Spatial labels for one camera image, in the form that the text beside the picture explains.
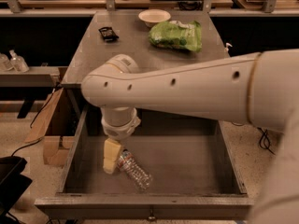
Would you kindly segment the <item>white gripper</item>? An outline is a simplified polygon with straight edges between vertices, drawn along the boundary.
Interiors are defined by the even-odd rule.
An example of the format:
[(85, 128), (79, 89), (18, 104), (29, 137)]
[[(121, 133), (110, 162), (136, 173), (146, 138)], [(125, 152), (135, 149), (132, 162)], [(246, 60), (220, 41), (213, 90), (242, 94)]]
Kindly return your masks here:
[(104, 142), (103, 170), (105, 173), (112, 175), (117, 167), (118, 159), (123, 151), (123, 145), (118, 141), (129, 137), (140, 123), (139, 117), (134, 117), (127, 124), (119, 127), (108, 124), (105, 119), (101, 120), (104, 134), (109, 137)]

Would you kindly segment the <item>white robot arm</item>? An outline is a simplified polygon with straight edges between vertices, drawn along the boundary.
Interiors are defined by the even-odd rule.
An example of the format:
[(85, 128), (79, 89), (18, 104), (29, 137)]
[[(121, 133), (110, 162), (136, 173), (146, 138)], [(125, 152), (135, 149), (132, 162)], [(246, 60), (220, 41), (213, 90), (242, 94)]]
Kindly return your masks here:
[(138, 107), (250, 123), (283, 134), (249, 224), (299, 224), (299, 50), (252, 53), (147, 73), (116, 56), (91, 71), (81, 92), (101, 108)]

